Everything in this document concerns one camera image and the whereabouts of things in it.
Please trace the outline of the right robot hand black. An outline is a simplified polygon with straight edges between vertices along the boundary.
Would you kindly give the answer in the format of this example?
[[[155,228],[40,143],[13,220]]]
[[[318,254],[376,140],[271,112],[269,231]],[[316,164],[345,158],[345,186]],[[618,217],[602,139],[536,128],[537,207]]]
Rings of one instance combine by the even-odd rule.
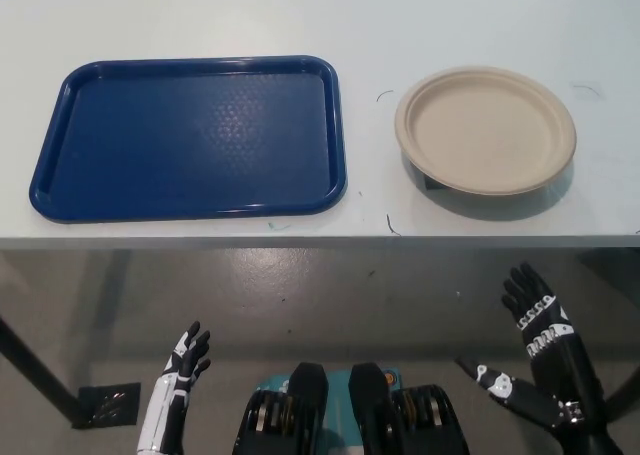
[[[521,334],[533,380],[469,357],[457,358],[456,364],[498,404],[550,432],[604,428],[601,383],[558,296],[527,263],[510,270],[504,290],[501,301]]]

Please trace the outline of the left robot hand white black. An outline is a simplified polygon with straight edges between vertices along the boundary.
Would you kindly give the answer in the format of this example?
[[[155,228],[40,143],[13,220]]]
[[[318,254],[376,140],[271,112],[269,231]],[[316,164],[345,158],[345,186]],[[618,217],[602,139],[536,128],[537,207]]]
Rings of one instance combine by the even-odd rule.
[[[137,454],[183,454],[183,435],[193,387],[209,368],[210,332],[194,321],[174,347],[156,380],[140,432]]]

